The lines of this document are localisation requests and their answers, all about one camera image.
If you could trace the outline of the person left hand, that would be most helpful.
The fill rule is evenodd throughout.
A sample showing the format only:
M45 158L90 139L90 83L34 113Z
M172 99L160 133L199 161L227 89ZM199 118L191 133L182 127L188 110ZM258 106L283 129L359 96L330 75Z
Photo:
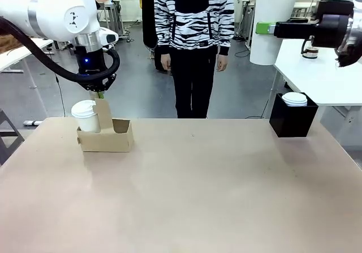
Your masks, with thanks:
M227 68L229 59L226 55L218 55L217 57L217 71L222 72Z

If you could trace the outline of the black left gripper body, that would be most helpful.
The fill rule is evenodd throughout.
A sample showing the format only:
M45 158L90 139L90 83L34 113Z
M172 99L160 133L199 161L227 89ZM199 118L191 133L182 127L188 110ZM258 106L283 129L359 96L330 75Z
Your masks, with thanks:
M99 74L103 74L107 70L102 48L93 52L87 52L84 46L77 46L74 53L79 67L78 74L97 75L99 78Z

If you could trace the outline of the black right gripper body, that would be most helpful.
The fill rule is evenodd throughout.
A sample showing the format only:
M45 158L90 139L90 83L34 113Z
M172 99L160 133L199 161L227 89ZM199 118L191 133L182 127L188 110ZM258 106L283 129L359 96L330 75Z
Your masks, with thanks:
M312 46L338 48L346 35L353 9L354 4L347 0L318 1L312 16L318 21L312 33Z

